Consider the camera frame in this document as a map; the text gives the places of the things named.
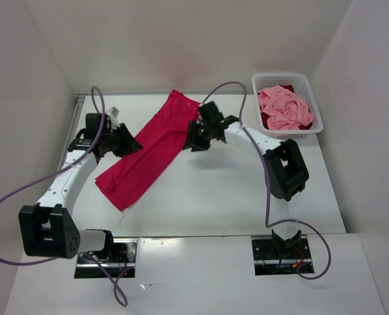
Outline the white plastic basket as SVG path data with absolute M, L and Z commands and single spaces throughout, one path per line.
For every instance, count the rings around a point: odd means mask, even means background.
M 276 138 L 320 133 L 323 121 L 308 78 L 298 73 L 252 76 L 260 129 Z

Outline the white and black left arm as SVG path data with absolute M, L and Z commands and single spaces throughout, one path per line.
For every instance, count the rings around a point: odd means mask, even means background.
M 28 256 L 71 259 L 78 254 L 81 232 L 72 219 L 72 210 L 89 175 L 106 153 L 121 158 L 143 148 L 124 123 L 104 122 L 98 139 L 94 123 L 78 132 L 68 146 L 63 172 L 34 205 L 21 208 L 18 219 Z

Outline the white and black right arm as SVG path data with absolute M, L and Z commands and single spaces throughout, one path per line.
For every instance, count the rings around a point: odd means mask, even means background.
M 265 225 L 271 229 L 272 248 L 280 259 L 293 254 L 302 232 L 297 227 L 300 193 L 305 189 L 309 172 L 297 143 L 277 140 L 243 125 L 233 115 L 224 117 L 214 102 L 198 108 L 198 118 L 189 123 L 184 149 L 206 151 L 210 142 L 220 140 L 258 156 L 265 165 L 267 201 L 274 206 L 277 218 L 270 221 L 270 206 L 265 210 Z

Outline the base mounting plate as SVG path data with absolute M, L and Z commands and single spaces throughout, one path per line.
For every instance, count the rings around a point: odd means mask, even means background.
M 135 277 L 135 261 L 137 257 L 138 240 L 136 238 L 114 238 L 108 249 L 90 251 L 90 259 L 79 254 L 74 272 L 75 279 L 107 278 L 99 268 L 99 263 L 112 277 Z
M 252 238 L 252 253 L 256 276 L 295 274 L 297 268 L 303 274 L 313 274 L 311 252 L 306 238 L 288 253 L 279 257 L 270 237 Z

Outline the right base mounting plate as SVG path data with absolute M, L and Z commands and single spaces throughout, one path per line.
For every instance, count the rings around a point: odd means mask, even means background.
M 279 257 L 270 237 L 252 238 L 252 253 L 256 276 L 295 274 L 297 268 L 303 274 L 313 274 L 311 252 L 306 238 L 288 253 Z

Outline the magenta t-shirt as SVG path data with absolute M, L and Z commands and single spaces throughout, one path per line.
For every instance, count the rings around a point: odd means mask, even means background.
M 197 119 L 199 105 L 173 90 L 136 135 L 143 148 L 122 157 L 95 179 L 98 189 L 117 210 L 125 211 L 138 201 L 182 151 L 189 123 Z

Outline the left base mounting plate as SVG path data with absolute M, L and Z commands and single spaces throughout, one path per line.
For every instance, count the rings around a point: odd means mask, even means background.
M 114 238 L 108 249 L 90 251 L 90 259 L 79 254 L 74 272 L 75 279 L 107 278 L 99 268 L 99 263 L 112 277 L 135 277 L 135 261 L 137 257 L 138 240 L 136 238 Z

